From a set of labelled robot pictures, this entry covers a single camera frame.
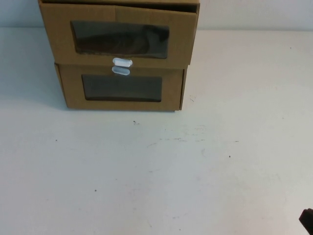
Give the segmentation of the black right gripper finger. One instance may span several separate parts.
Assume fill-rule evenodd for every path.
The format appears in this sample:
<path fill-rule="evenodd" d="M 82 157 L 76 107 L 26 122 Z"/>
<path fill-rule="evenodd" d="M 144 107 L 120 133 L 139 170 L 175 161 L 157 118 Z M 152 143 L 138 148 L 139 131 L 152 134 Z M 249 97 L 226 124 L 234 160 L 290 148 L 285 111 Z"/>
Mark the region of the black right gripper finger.
<path fill-rule="evenodd" d="M 313 209 L 308 208 L 304 209 L 300 215 L 300 223 L 309 233 L 309 235 L 313 235 Z"/>

